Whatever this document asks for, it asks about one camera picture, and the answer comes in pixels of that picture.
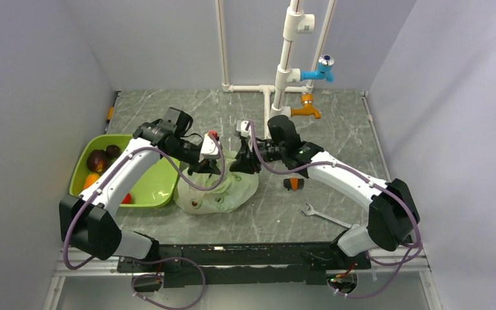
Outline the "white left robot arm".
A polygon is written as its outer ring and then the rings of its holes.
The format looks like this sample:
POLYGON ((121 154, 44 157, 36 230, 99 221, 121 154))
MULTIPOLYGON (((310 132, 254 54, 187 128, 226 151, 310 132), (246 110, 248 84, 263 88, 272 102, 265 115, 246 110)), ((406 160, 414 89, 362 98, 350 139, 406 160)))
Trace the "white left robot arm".
POLYGON ((69 247, 84 251, 90 259, 125 257, 143 271, 155 269, 160 262, 160 243, 138 232, 122 231, 115 215, 138 180, 161 159, 189 165, 190 173, 216 174, 223 179, 225 156, 211 130, 199 144, 186 139, 193 118, 177 108, 167 109, 165 116, 145 122, 133 133, 122 154, 80 195, 65 195, 59 203, 59 220, 63 241, 63 261, 76 269, 68 258, 69 247))

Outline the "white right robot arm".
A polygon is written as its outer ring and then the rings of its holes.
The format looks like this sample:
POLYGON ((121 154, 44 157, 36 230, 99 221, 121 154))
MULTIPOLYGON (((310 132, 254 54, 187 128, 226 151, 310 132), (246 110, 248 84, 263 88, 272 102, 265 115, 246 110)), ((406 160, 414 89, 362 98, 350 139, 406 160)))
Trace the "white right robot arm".
POLYGON ((268 122, 269 139, 259 140, 250 121, 238 121, 236 135, 241 140, 231 171, 254 174, 270 163, 281 161, 282 174, 298 173, 319 181, 347 196, 368 213, 365 225, 355 225, 341 233, 330 250, 330 259, 345 268, 355 256, 372 250, 395 251, 419 223, 420 217, 409 187, 400 179, 386 181, 336 159, 321 146, 301 139, 295 124, 283 115, 268 122))

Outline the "light green plastic bag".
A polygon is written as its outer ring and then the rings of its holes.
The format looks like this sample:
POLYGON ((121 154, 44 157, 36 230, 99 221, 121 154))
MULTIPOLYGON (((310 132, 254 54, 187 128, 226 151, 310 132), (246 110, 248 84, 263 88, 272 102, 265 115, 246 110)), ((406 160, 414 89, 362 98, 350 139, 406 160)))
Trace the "light green plastic bag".
POLYGON ((173 194, 176 205, 189 214, 233 212, 251 198, 258 186, 257 174, 231 172, 229 169, 237 155, 226 150, 225 176, 219 186, 211 191, 199 191, 180 178, 173 194))

